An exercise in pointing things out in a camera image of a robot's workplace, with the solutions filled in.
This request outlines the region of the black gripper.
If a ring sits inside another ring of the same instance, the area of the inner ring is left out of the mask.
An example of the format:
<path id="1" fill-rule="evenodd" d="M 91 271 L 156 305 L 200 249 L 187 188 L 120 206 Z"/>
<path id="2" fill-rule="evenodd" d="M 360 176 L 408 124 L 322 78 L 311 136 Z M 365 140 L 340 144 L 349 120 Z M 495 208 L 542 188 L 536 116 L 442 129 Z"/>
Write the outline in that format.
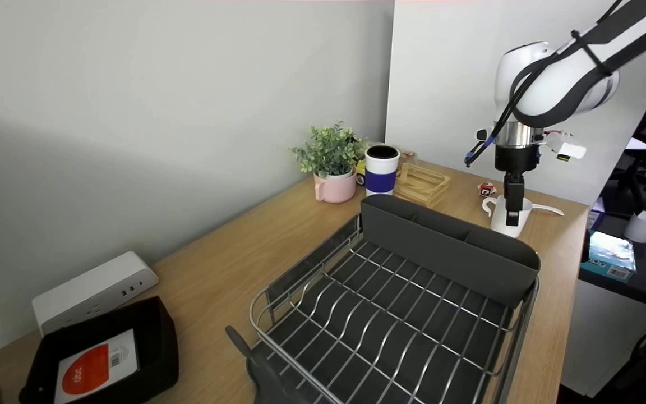
<path id="1" fill-rule="evenodd" d="M 495 168 L 505 170 L 505 224 L 516 226 L 516 188 L 517 213 L 524 200 L 524 170 L 538 163 L 538 131 L 517 122 L 506 122 L 495 140 Z"/>

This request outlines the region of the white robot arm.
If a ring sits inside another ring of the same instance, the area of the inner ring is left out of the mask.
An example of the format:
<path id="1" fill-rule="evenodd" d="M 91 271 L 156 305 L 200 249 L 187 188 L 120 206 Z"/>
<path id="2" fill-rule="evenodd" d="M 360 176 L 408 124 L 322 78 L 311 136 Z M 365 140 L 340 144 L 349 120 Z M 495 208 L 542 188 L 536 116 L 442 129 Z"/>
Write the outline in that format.
<path id="1" fill-rule="evenodd" d="M 618 85 L 618 70 L 643 52 L 646 0 L 615 0 L 590 29 L 571 31 L 565 44 L 533 40 L 499 58 L 495 100 L 502 109 L 490 131 L 478 132 L 463 163 L 495 147 L 506 224 L 520 222 L 524 173 L 538 163 L 542 131 L 606 103 Z"/>

